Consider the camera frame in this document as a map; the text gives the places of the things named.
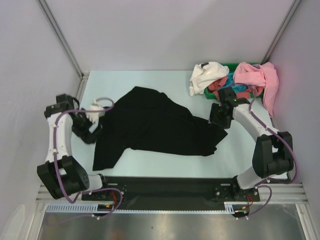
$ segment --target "white table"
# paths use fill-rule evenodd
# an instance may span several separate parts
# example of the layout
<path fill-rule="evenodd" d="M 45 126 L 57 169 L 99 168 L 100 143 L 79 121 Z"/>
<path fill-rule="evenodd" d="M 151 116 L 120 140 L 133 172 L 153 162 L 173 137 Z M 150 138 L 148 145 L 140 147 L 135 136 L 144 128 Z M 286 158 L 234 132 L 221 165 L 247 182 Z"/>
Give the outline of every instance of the white table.
<path fill-rule="evenodd" d="M 189 96 L 192 71 L 91 71 L 81 107 L 88 108 L 93 99 L 109 97 L 115 102 L 133 87 L 140 86 L 164 92 L 194 116 L 209 118 L 213 100 L 204 95 Z M 268 125 L 271 121 L 260 100 L 254 112 Z M 72 136 L 72 152 L 88 174 L 137 177 L 232 178 L 252 165 L 255 141 L 236 121 L 226 130 L 228 135 L 216 146 L 211 156 L 181 156 L 167 153 L 126 149 L 114 168 L 92 171 L 95 145 L 86 145 Z"/>

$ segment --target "black cloth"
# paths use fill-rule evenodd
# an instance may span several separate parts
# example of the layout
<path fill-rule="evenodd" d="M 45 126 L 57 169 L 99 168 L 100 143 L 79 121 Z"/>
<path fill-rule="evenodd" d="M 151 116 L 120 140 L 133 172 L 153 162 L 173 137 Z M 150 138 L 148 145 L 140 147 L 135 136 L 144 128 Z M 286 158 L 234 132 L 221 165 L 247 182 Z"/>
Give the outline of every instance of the black cloth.
<path fill-rule="evenodd" d="M 99 123 L 102 132 L 95 145 L 94 171 L 113 168 L 127 148 L 208 156 L 227 135 L 219 126 L 193 116 L 166 94 L 138 86 L 120 98 Z"/>

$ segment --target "gray floor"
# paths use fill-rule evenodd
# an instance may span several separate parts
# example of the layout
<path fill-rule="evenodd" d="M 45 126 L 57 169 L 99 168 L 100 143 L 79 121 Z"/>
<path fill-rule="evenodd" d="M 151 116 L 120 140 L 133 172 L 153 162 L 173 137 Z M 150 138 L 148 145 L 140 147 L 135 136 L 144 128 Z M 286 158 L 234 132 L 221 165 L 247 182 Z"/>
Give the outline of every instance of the gray floor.
<path fill-rule="evenodd" d="M 117 213 L 97 221 L 46 213 L 38 240 L 304 240 L 295 205 L 269 205 L 249 220 L 231 215 Z"/>

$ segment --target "wall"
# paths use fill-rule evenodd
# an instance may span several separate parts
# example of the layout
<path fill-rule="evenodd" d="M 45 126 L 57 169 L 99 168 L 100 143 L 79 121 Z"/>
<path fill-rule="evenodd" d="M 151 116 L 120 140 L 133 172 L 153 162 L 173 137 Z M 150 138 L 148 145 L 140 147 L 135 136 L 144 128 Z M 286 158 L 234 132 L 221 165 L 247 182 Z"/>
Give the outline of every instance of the wall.
<path fill-rule="evenodd" d="M 274 122 L 293 135 L 300 178 L 314 216 L 320 223 L 320 1 L 301 4 L 272 55 L 280 87 Z"/>
<path fill-rule="evenodd" d="M 79 80 L 35 0 L 0 1 L 0 32 L 1 236 L 15 209 L 25 205 L 28 219 L 36 199 L 49 144 L 45 107 Z"/>
<path fill-rule="evenodd" d="M 260 62 L 293 0 L 47 0 L 83 71 Z"/>

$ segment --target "green basket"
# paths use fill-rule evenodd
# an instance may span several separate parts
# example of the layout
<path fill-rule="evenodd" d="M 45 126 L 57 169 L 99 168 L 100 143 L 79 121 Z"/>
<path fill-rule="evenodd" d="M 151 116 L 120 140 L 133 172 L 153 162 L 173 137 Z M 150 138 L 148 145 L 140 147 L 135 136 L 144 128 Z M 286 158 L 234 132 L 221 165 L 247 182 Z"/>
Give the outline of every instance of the green basket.
<path fill-rule="evenodd" d="M 239 63 L 221 63 L 221 65 L 227 66 L 229 68 L 229 72 L 232 73 L 236 70 Z M 204 94 L 207 99 L 217 99 L 216 95 L 213 92 L 209 92 L 208 88 L 204 90 Z M 252 92 L 250 92 L 250 97 L 254 98 L 255 95 Z M 257 96 L 257 98 L 263 98 L 263 97 L 264 97 L 264 92 L 262 92 L 259 96 Z"/>

